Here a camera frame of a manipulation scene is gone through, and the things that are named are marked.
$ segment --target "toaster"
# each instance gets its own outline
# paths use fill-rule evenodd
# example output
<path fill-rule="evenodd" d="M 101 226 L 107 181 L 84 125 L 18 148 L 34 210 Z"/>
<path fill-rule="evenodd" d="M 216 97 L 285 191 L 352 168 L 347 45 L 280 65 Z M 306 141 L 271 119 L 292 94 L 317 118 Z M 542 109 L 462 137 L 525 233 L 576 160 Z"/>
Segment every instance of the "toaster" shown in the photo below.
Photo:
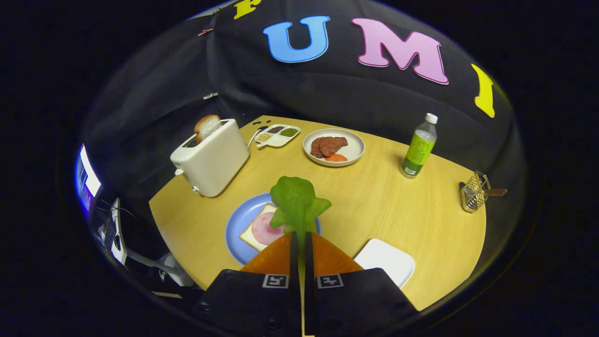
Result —
<path fill-rule="evenodd" d="M 195 134 L 171 154 L 177 168 L 195 193 L 219 195 L 250 156 L 235 119 L 222 119 L 223 125 L 198 143 Z"/>

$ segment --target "toast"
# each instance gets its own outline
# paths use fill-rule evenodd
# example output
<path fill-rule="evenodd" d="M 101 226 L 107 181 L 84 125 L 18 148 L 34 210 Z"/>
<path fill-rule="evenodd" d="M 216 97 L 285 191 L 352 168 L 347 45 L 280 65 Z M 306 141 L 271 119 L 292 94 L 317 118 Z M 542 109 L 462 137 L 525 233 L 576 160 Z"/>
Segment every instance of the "toast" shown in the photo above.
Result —
<path fill-rule="evenodd" d="M 201 143 L 221 126 L 222 123 L 220 122 L 220 117 L 218 117 L 218 115 L 208 115 L 200 119 L 196 123 L 195 128 L 193 128 L 193 131 L 195 132 L 195 140 L 198 143 Z"/>
<path fill-rule="evenodd" d="M 264 245 L 263 243 L 260 243 L 256 240 L 256 238 L 254 237 L 254 234 L 252 234 L 252 225 L 254 224 L 254 221 L 256 221 L 256 219 L 259 216 L 261 216 L 262 214 L 268 213 L 268 212 L 274 212 L 275 210 L 277 210 L 277 206 L 275 206 L 273 204 L 267 203 L 266 205 L 264 205 L 264 208 L 260 211 L 260 214 L 258 214 L 256 216 L 256 218 L 254 218 L 254 220 L 252 220 L 252 222 L 250 222 L 250 225 L 247 226 L 246 230 L 244 230 L 241 235 L 239 235 L 239 238 L 241 240 L 244 240 L 252 248 L 261 252 L 264 248 L 267 247 L 267 245 Z"/>

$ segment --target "wire utensil holder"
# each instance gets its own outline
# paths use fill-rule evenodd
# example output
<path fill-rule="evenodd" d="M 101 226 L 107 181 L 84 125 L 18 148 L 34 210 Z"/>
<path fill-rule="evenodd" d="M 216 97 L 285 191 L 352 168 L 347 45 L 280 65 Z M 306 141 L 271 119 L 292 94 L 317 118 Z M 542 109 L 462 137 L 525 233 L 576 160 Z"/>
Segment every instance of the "wire utensil holder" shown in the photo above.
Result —
<path fill-rule="evenodd" d="M 491 189 L 489 179 L 483 173 L 476 171 L 467 183 L 460 183 L 462 208 L 469 213 L 474 213 L 481 208 L 489 194 L 485 191 Z"/>

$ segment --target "computer monitor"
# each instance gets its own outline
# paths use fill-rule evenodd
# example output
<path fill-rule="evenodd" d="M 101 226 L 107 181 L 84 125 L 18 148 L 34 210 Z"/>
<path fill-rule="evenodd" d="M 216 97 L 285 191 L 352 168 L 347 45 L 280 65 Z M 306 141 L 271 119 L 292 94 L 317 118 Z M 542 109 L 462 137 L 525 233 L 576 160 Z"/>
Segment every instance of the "computer monitor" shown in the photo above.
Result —
<path fill-rule="evenodd" d="M 96 196 L 102 187 L 102 183 L 100 183 L 98 177 L 96 177 L 96 174 L 93 172 L 92 166 L 89 163 L 87 152 L 85 151 L 85 144 L 81 145 L 76 162 L 75 186 L 77 188 L 77 195 L 79 196 L 83 213 L 85 214 L 86 219 L 90 221 L 90 214 L 95 206 Z"/>

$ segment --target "pink letter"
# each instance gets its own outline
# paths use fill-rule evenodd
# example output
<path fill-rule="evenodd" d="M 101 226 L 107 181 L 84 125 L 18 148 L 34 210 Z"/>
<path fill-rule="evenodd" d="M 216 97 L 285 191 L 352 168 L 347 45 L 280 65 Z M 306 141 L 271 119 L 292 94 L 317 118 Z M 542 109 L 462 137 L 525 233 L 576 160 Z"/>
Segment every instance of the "pink letter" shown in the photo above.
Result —
<path fill-rule="evenodd" d="M 389 60 L 383 57 L 384 46 L 399 69 L 405 70 L 418 54 L 420 61 L 414 67 L 416 74 L 439 84 L 449 83 L 443 71 L 439 51 L 441 43 L 437 40 L 422 33 L 412 32 L 402 41 L 380 21 L 355 18 L 352 22 L 362 28 L 364 35 L 364 54 L 358 57 L 358 62 L 372 67 L 387 67 Z"/>

